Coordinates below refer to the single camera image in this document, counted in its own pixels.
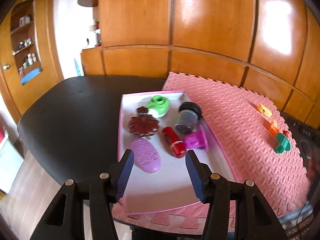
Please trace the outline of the green spool toy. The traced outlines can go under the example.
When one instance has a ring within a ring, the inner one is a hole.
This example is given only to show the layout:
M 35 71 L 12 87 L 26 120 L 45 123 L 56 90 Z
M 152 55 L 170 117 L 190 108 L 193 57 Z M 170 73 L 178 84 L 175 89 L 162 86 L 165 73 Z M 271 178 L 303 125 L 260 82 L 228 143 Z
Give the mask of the green spool toy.
M 277 154 L 282 154 L 284 151 L 291 150 L 291 144 L 288 138 L 283 133 L 276 135 L 277 146 L 274 149 Z

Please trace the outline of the orange cube block toy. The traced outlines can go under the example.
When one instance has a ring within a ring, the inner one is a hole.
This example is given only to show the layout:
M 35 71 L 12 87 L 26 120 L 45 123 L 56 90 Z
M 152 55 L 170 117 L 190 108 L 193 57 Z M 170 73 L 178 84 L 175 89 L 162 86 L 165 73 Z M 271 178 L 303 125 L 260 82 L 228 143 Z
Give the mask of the orange cube block toy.
M 274 137 L 277 136 L 277 134 L 279 133 L 279 129 L 278 129 L 278 123 L 277 123 L 276 120 L 273 120 L 272 122 L 269 123 L 268 131 L 269 131 Z

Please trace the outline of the magenta spool toy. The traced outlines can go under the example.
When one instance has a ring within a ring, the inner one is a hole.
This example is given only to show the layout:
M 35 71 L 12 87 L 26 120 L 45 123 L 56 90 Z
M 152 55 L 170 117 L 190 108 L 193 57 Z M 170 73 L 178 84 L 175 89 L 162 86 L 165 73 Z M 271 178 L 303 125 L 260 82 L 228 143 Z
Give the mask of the magenta spool toy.
M 186 149 L 192 150 L 195 148 L 204 148 L 206 152 L 209 151 L 209 144 L 204 127 L 199 124 L 199 130 L 186 135 L 183 138 L 183 143 Z

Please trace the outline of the purple oval toy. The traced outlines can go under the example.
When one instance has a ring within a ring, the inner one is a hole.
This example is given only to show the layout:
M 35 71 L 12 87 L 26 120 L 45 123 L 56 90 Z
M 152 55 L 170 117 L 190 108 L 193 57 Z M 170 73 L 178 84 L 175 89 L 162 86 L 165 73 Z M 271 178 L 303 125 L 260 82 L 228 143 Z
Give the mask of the purple oval toy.
M 156 149 L 146 139 L 139 138 L 131 142 L 135 164 L 146 173 L 156 173 L 161 168 L 161 159 Z

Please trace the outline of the red toy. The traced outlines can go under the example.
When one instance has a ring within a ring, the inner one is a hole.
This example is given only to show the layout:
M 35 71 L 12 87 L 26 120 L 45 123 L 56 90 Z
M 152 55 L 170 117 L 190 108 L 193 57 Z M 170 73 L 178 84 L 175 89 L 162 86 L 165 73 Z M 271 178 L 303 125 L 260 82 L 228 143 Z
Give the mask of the red toy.
M 167 126 L 163 128 L 162 134 L 164 135 L 164 138 L 169 145 L 169 148 L 172 152 L 172 154 L 176 158 L 183 158 L 187 152 L 183 141 L 180 139 L 180 137 L 174 132 L 174 130 Z

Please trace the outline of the yellow-orange oval toy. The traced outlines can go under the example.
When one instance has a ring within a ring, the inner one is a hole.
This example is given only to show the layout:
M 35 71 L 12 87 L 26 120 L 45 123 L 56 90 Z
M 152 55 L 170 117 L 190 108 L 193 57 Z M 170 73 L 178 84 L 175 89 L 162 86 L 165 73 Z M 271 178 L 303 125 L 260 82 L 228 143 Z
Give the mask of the yellow-orange oval toy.
M 262 105 L 262 104 L 258 104 L 257 105 L 257 110 L 263 114 L 264 116 L 270 118 L 272 116 L 272 112 L 270 109 L 268 109 L 266 106 Z

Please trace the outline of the brown flower-shaped toy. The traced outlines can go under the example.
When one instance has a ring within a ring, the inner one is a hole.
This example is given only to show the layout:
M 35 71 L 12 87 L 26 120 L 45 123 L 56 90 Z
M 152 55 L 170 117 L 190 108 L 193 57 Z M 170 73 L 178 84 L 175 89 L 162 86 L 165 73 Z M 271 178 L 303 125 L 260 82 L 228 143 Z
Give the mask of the brown flower-shaped toy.
M 141 106 L 137 108 L 137 114 L 130 119 L 128 128 L 130 133 L 150 140 L 159 129 L 159 121 L 148 113 L 146 107 Z

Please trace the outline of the green white round toy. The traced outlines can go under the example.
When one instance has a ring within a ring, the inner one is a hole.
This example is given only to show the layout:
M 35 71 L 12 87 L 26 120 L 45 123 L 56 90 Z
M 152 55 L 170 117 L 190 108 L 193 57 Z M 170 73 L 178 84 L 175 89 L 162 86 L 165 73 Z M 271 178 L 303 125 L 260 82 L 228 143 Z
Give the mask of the green white round toy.
M 156 95 L 151 98 L 145 107 L 148 109 L 149 115 L 158 119 L 167 114 L 170 109 L 170 101 L 164 96 Z

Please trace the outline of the pink foam puzzle mat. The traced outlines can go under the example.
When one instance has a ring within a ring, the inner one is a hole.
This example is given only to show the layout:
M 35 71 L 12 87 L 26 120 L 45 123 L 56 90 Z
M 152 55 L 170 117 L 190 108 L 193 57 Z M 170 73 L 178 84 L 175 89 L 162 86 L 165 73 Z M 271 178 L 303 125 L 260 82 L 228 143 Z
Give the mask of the pink foam puzzle mat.
M 273 120 L 280 131 L 285 120 L 268 98 L 243 88 L 192 75 L 170 73 L 161 91 L 185 92 L 202 109 L 203 119 L 215 134 L 234 171 L 235 182 L 252 180 L 285 226 L 301 222 L 312 212 L 307 199 L 309 181 L 293 137 L 291 150 L 277 154 L 276 138 L 268 131 Z M 257 110 L 262 104 L 270 118 Z M 115 219 L 132 225 L 174 233 L 198 235 L 208 206 L 200 201 L 178 209 L 140 215 L 125 212 L 121 202 L 112 210 Z

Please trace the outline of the black round table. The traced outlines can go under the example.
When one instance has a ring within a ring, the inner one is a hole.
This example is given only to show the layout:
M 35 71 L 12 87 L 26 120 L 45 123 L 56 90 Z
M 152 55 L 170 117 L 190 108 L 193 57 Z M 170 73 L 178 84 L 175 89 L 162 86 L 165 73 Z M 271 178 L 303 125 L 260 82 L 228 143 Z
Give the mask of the black round table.
M 117 161 L 122 96 L 160 91 L 164 83 L 138 76 L 71 77 L 32 104 L 17 129 L 27 149 L 57 183 L 83 182 Z

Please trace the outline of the clear jar with black lid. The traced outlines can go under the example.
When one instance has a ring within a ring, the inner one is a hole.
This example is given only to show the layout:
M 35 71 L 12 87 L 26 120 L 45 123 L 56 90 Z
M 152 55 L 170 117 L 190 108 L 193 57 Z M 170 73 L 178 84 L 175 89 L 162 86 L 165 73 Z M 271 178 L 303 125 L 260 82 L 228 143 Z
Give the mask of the clear jar with black lid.
M 202 116 L 201 107 L 191 101 L 184 102 L 178 110 L 175 129 L 181 134 L 190 134 Z

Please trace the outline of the pink-rimmed white tray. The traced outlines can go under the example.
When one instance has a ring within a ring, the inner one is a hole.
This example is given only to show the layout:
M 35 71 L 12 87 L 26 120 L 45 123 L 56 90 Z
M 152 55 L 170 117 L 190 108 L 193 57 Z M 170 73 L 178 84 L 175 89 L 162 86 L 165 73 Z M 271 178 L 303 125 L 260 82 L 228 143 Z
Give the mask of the pink-rimmed white tray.
M 160 95 L 169 99 L 168 113 L 159 119 L 159 127 L 174 127 L 178 109 L 189 96 L 179 90 L 157 91 L 124 94 L 121 98 L 118 126 L 118 158 L 130 147 L 136 136 L 129 132 L 129 120 L 136 114 L 136 109 L 145 106 L 153 96 Z M 226 159 L 224 150 L 217 142 L 215 134 L 208 123 L 200 120 L 208 138 L 209 150 L 195 149 L 200 162 L 209 166 L 212 172 L 218 173 L 229 181 L 235 181 L 234 171 Z M 184 158 L 176 158 L 169 150 L 161 131 L 153 135 L 149 143 L 157 151 L 161 167 L 155 173 L 147 173 L 137 165 L 133 166 L 125 192 L 120 202 L 128 214 L 140 215 L 156 213 L 190 206 L 199 202 L 196 198 Z

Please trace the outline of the wooden cabinet wall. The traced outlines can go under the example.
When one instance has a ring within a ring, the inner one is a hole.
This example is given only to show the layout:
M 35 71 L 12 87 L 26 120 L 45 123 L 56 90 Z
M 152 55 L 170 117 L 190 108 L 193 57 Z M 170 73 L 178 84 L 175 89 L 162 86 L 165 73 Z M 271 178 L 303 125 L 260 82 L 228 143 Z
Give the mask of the wooden cabinet wall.
M 304 0 L 86 0 L 101 46 L 87 75 L 185 73 L 267 96 L 319 128 L 319 20 Z

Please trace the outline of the wooden wall shelf with items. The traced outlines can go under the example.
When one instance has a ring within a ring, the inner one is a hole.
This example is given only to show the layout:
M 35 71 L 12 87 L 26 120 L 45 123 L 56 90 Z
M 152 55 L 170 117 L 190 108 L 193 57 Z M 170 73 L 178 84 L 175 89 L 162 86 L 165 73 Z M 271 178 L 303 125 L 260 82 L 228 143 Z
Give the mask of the wooden wall shelf with items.
M 35 0 L 25 0 L 16 4 L 10 15 L 12 55 L 22 85 L 43 71 L 38 55 L 34 9 Z

